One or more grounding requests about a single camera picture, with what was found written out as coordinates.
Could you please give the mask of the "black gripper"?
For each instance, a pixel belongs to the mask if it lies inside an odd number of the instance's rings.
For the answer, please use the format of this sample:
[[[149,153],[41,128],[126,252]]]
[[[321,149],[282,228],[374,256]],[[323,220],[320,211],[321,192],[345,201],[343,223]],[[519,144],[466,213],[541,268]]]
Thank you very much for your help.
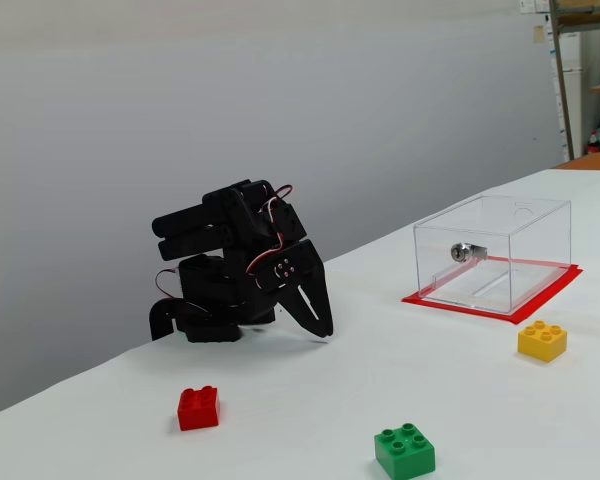
[[[255,271],[264,295],[280,304],[300,327],[325,338],[333,334],[333,318],[324,265],[310,240],[283,248]]]

